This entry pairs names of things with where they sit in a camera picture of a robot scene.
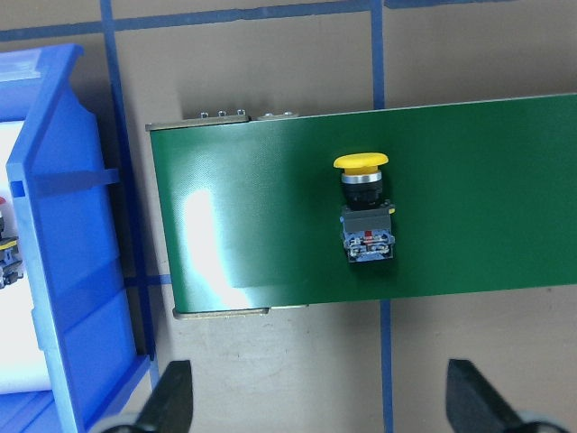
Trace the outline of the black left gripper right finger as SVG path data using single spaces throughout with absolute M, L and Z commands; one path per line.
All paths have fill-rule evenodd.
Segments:
M 465 359 L 450 359 L 446 376 L 446 417 L 453 432 L 512 432 L 524 421 Z

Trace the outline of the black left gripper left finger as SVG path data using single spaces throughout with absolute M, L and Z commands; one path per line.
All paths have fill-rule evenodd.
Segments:
M 137 432 L 189 432 L 194 410 L 190 361 L 171 361 L 134 422 Z

